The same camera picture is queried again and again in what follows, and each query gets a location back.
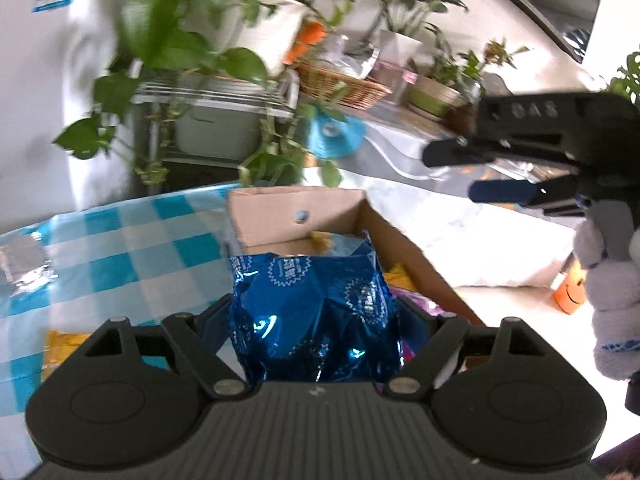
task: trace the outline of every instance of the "box flap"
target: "box flap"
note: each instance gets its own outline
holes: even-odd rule
[[[351,233],[361,189],[327,187],[252,187],[228,194],[229,214],[245,249],[308,238],[311,231]]]

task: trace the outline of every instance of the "orange smiley face toy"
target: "orange smiley face toy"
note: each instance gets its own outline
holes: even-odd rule
[[[573,314],[587,301],[587,294],[584,291],[585,276],[586,272],[582,270],[576,260],[560,286],[553,293],[553,298],[558,307],[567,314]]]

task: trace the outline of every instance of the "cardboard box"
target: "cardboard box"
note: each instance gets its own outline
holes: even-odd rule
[[[236,253],[315,254],[311,231],[359,235],[366,230],[383,269],[403,264],[421,294],[473,324],[482,324],[422,251],[373,210],[361,189],[235,189],[228,194],[228,209],[234,232],[229,245]]]

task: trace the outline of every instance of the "table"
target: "table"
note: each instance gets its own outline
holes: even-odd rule
[[[0,245],[39,232],[58,277],[11,298],[0,283],[0,478],[18,479],[39,462],[24,409],[40,384],[49,328],[92,332],[127,316],[154,324],[175,312],[202,312],[231,292],[224,250],[225,184],[69,213],[0,236]]]

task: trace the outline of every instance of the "metal screw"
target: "metal screw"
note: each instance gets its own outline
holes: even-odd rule
[[[239,395],[244,392],[244,383],[238,379],[220,379],[213,385],[213,391],[224,396]]]
[[[389,389],[400,395],[411,395],[420,390],[420,383],[412,377],[395,377],[389,381]]]

